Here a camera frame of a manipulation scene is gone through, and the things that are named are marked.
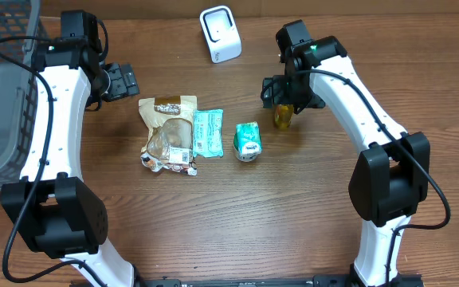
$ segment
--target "green and white can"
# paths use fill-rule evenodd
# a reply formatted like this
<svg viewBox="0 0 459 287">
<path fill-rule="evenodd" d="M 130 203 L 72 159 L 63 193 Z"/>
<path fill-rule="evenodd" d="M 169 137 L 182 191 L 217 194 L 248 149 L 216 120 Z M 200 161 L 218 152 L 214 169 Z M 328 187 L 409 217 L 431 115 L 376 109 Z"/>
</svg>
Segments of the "green and white can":
<svg viewBox="0 0 459 287">
<path fill-rule="evenodd" d="M 237 159 L 243 162 L 253 161 L 261 154 L 261 136 L 257 122 L 237 124 L 233 151 Z"/>
</svg>

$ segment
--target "wooden table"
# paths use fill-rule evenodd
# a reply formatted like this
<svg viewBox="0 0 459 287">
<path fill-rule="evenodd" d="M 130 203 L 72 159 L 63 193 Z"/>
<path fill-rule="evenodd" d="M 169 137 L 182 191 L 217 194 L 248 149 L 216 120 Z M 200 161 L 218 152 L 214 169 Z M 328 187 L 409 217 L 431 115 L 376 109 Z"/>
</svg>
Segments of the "wooden table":
<svg viewBox="0 0 459 287">
<path fill-rule="evenodd" d="M 347 273 L 358 253 L 361 219 L 347 193 L 357 154 L 328 108 L 306 110 L 291 128 L 273 127 L 261 108 L 264 77 L 281 74 L 275 33 L 296 18 L 237 20 L 242 55 L 210 62 L 198 19 L 107 21 L 108 61 L 130 62 L 139 96 L 84 117 L 85 182 L 108 209 L 109 237 L 145 278 L 182 280 L 310 277 Z M 408 230 L 398 269 L 426 286 L 459 286 L 459 14 L 304 18 L 313 37 L 336 35 L 377 101 L 431 143 L 430 173 L 453 211 L 443 230 Z M 57 21 L 45 21 L 57 35 Z M 198 96 L 198 108 L 224 109 L 221 159 L 199 158 L 198 176 L 153 174 L 139 161 L 147 129 L 144 97 Z M 232 154 L 235 124 L 257 121 L 264 153 L 252 163 Z M 415 223 L 438 223 L 430 189 Z M 0 207 L 1 272 L 11 223 Z M 56 263 L 18 238 L 10 260 L 23 277 Z M 72 268 L 28 286 L 66 286 Z"/>
</svg>

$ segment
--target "black base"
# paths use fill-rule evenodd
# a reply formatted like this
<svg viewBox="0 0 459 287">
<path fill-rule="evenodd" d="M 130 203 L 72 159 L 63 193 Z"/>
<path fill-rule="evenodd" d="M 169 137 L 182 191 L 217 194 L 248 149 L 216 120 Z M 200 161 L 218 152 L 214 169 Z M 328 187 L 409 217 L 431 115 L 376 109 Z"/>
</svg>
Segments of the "black base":
<svg viewBox="0 0 459 287">
<path fill-rule="evenodd" d="M 313 287 L 363 287 L 364 285 L 350 280 L 350 275 L 315 275 L 312 279 Z M 398 275 L 390 287 L 423 287 L 421 275 Z"/>
<path fill-rule="evenodd" d="M 241 279 L 224 281 L 182 282 L 183 287 L 313 287 L 311 278 L 296 279 Z"/>
</svg>

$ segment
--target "teal packet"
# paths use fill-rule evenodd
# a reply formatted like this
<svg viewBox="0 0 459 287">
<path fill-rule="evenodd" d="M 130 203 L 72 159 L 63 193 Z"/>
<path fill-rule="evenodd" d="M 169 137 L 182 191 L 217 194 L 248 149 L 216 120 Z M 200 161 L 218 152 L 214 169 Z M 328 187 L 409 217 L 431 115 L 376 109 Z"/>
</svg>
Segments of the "teal packet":
<svg viewBox="0 0 459 287">
<path fill-rule="evenodd" d="M 237 159 L 243 162 L 255 160 L 263 150 L 258 123 L 237 124 L 233 147 Z"/>
<path fill-rule="evenodd" d="M 193 156 L 223 156 L 222 110 L 194 111 Z"/>
</svg>

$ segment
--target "food package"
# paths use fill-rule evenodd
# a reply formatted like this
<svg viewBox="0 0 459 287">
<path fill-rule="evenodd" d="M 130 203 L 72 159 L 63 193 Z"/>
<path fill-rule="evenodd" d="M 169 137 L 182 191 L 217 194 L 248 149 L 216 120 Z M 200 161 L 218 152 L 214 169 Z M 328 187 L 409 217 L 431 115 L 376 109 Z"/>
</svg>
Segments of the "food package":
<svg viewBox="0 0 459 287">
<path fill-rule="evenodd" d="M 222 150 L 222 110 L 194 112 L 194 157 L 224 155 Z"/>
<path fill-rule="evenodd" d="M 139 100 L 139 114 L 148 127 L 147 145 L 141 149 L 141 162 L 157 172 L 169 169 L 197 175 L 192 153 L 196 96 L 173 96 Z"/>
<path fill-rule="evenodd" d="M 258 123 L 237 124 L 233 147 L 237 159 L 243 162 L 255 160 L 263 150 Z"/>
</svg>

